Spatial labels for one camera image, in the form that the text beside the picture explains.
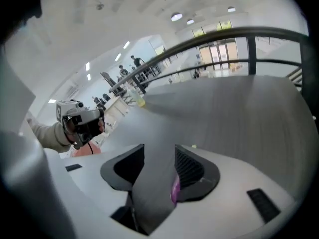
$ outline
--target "ceiling light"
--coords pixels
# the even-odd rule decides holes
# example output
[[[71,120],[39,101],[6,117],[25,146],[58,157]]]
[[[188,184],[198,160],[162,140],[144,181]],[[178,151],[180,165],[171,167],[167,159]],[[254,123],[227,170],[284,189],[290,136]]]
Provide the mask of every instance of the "ceiling light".
[[[187,21],[187,25],[191,25],[191,24],[193,24],[193,23],[194,23],[194,20],[191,19],[191,18]]]
[[[228,7],[228,12],[236,11],[236,8],[233,6]]]
[[[175,12],[171,15],[171,20],[172,21],[177,21],[179,19],[181,19],[183,17],[183,15],[179,12]]]
[[[130,42],[127,41],[126,44],[124,45],[123,49],[126,49],[130,45]]]
[[[118,61],[119,58],[120,58],[120,56],[121,56],[121,53],[119,53],[119,54],[116,56],[115,61]]]

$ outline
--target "purple object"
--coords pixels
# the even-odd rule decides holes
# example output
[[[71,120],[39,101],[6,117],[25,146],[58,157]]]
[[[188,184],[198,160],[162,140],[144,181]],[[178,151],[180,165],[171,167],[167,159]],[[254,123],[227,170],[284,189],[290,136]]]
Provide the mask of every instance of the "purple object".
[[[179,176],[177,176],[170,193],[170,198],[175,205],[177,204],[177,197],[179,192],[180,192],[180,182],[179,182]]]

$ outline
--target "black metal railing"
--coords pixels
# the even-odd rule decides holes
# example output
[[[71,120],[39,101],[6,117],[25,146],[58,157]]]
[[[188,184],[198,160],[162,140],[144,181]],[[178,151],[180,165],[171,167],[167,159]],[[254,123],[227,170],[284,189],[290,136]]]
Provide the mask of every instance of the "black metal railing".
[[[293,61],[287,61],[287,60],[280,60],[280,59],[257,59],[256,56],[256,37],[273,37],[278,39],[285,39],[289,41],[298,42],[300,45],[303,43],[308,43],[308,37],[306,35],[293,32],[286,29],[281,28],[274,28],[274,27],[239,27],[239,28],[232,28],[232,29],[225,29],[217,32],[211,32],[207,33],[205,35],[201,35],[199,37],[196,37],[194,39],[182,42],[168,50],[166,50],[164,53],[152,58],[142,66],[138,67],[136,70],[131,72],[129,75],[127,75],[125,78],[120,80],[116,85],[114,85],[110,92],[114,89],[118,88],[121,84],[125,83],[129,79],[133,79],[136,85],[140,88],[140,90],[145,93],[145,89],[142,87],[142,84],[149,83],[151,81],[155,81],[158,79],[161,79],[163,77],[167,77],[173,74],[178,74],[181,72],[208,67],[208,66],[214,66],[218,64],[225,64],[225,63],[241,63],[241,62],[248,62],[248,74],[249,75],[255,75],[256,74],[256,63],[257,62],[264,62],[264,63],[278,63],[278,64],[286,64],[286,65],[294,65],[301,67],[302,63],[297,63]],[[248,47],[248,58],[247,59],[236,59],[236,60],[228,60],[228,61],[220,61],[220,62],[214,62],[209,64],[203,64],[198,65],[195,67],[189,67],[185,68],[176,72],[172,72],[169,74],[164,74],[157,76],[155,78],[146,80],[144,82],[138,82],[136,80],[135,75],[142,72],[143,70],[156,65],[157,63],[163,61],[166,58],[171,57],[172,55],[175,55],[177,53],[180,53],[182,51],[188,50],[193,47],[197,47],[199,45],[223,40],[223,39],[229,39],[229,38],[238,38],[238,37],[246,37],[247,39],[247,47]]]

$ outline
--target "black cable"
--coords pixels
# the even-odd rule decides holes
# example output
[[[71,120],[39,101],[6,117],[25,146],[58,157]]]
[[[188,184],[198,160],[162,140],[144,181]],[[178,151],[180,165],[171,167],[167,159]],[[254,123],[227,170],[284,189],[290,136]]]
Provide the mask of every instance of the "black cable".
[[[92,155],[93,155],[94,153],[93,153],[92,147],[91,147],[91,145],[90,145],[89,142],[88,142],[88,145],[89,145],[89,147],[90,147],[90,149],[91,149],[91,152],[92,152]]]

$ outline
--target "gray sleeve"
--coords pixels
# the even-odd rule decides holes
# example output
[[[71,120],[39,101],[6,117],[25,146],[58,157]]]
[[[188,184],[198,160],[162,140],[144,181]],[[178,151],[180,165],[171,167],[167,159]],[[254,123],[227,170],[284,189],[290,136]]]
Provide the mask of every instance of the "gray sleeve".
[[[48,126],[27,121],[43,148],[54,149],[59,153],[67,152],[70,149],[71,143],[66,138],[61,124],[55,123]]]

